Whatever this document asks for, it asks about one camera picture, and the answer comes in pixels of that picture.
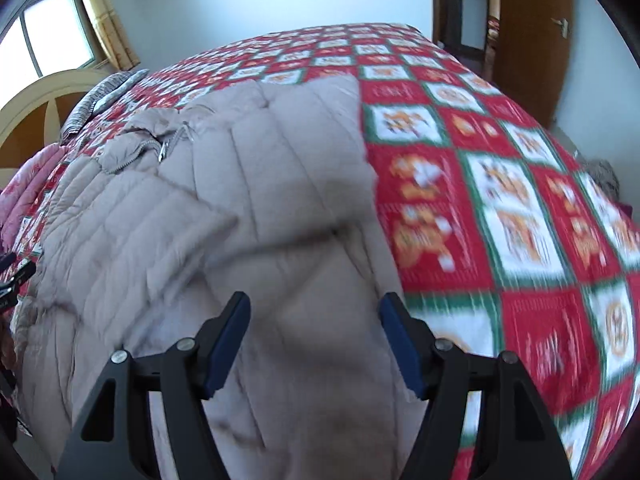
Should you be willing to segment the beige quilted puffer jacket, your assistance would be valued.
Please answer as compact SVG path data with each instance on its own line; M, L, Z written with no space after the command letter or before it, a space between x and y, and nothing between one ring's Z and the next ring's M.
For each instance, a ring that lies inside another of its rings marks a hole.
M397 476L409 411L378 300L400 283L360 105L353 76L247 80L137 113L68 166L12 320L49 460L116 350L163 352L244 292L250 327L204 405L230 476Z

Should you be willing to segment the window with brown frame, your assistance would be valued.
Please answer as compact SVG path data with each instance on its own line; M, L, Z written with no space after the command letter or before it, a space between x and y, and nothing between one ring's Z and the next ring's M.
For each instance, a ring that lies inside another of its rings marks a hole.
M105 60L81 0L27 0L1 37L1 103L44 76Z

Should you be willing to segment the red patchwork bed quilt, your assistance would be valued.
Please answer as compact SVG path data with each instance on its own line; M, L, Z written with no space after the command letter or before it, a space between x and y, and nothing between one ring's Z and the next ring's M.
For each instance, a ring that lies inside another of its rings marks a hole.
M593 478L639 402L638 229L534 118L412 27L272 32L146 75L60 144L65 155L12 249L38 263L64 172L135 114L178 110L247 80L292 86L334 76L359 84L396 292L461 349L516 352L573 476Z

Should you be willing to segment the grey clothes on floor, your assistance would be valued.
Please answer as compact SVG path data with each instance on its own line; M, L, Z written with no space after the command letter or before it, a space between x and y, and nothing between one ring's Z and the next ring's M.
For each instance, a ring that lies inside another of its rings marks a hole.
M582 168L600 189L613 202L620 200L620 181L617 179L613 166L605 159L587 159Z

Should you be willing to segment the striped grey pillow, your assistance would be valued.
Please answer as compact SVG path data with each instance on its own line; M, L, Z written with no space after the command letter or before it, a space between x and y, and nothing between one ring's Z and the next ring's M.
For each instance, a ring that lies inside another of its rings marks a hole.
M136 72L128 70L128 72L114 73L102 79L82 97L67 116L58 135L58 144L64 145L70 142L70 139L77 136L91 118L111 107L148 73L149 70Z

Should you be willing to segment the cream wooden headboard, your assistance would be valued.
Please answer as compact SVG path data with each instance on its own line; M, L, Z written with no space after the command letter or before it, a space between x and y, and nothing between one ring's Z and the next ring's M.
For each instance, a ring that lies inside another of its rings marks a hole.
M1 110L1 187L5 188L26 160L58 140L75 105L108 73L63 70L30 84Z

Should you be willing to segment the brown wooden door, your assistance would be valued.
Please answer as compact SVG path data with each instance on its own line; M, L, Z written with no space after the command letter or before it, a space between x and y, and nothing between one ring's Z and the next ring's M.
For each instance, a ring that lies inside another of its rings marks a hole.
M563 89L570 32L563 39L552 18L573 14L573 0L500 0L492 80L506 96L549 127Z

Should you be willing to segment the right yellow curtain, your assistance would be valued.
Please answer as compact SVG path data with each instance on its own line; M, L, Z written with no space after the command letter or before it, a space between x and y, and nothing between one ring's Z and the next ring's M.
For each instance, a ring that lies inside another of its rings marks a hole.
M140 60L130 44L112 0L82 0L91 26L108 62L115 70L132 70Z

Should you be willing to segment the pink folded blanket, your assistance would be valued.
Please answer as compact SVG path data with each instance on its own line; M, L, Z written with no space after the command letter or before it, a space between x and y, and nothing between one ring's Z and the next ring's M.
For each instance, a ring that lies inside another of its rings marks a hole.
M1 251L9 252L22 219L35 203L48 177L65 155L66 148L50 144L32 156L14 174L1 193Z

